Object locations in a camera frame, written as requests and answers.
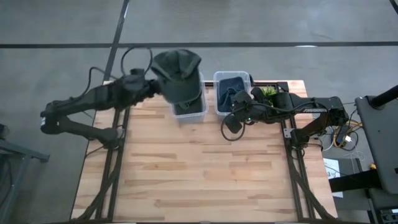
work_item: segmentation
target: clear plastic bin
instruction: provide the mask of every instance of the clear plastic bin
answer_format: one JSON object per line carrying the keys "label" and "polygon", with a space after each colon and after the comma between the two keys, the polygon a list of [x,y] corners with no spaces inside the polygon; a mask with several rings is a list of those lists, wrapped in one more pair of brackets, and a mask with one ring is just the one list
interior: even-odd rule
{"label": "clear plastic bin", "polygon": [[244,88],[245,90],[249,93],[251,89],[251,82],[250,82],[250,75],[247,72],[244,71],[220,71],[216,72],[213,75],[213,80],[214,80],[214,106],[216,109],[216,113],[218,115],[218,119],[222,120],[224,119],[229,112],[219,112],[217,108],[217,102],[218,102],[218,89],[219,89],[219,82],[220,80],[224,80],[226,78],[235,78],[235,77],[241,77],[244,82]]}
{"label": "clear plastic bin", "polygon": [[192,114],[181,114],[176,115],[174,111],[174,105],[171,106],[172,114],[175,119],[177,119],[180,123],[199,123],[202,122],[205,118],[205,115],[209,111],[209,104],[206,99],[206,88],[205,88],[205,78],[203,74],[200,73],[200,85],[201,85],[201,103],[204,105],[205,110],[200,113],[192,113]]}

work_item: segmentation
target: gray cap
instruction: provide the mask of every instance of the gray cap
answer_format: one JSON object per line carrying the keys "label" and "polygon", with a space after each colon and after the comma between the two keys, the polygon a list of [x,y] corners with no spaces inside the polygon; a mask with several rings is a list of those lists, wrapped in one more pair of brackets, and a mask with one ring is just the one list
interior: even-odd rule
{"label": "gray cap", "polygon": [[200,96],[200,61],[199,55],[184,49],[168,50],[154,57],[151,69],[169,103],[186,103]]}

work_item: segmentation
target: gray floor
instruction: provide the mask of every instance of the gray floor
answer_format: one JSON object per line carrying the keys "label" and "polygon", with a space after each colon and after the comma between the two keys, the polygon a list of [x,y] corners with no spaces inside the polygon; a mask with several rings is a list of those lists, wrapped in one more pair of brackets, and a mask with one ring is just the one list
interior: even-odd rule
{"label": "gray floor", "polygon": [[[0,44],[110,43],[122,3],[1,1]],[[398,40],[397,20],[388,0],[131,0],[121,42]],[[202,57],[206,79],[218,70],[245,70],[255,79],[305,80],[310,96],[336,95],[343,102],[398,82],[398,47],[191,50]],[[116,76],[122,53],[116,55]],[[80,94],[88,69],[105,68],[108,55],[109,49],[0,49],[0,123],[11,128],[10,141],[51,154],[48,164],[32,163],[13,223],[69,219],[87,141],[70,134],[42,134],[39,113],[49,101]],[[148,54],[137,50],[126,61],[129,67],[146,67]],[[92,86],[102,77],[94,75]],[[346,109],[350,113],[354,106]],[[81,113],[72,118],[92,123]],[[372,158],[361,136],[358,149],[366,169]],[[338,149],[325,153],[345,155]],[[355,216],[344,213],[339,211],[341,217]]]}

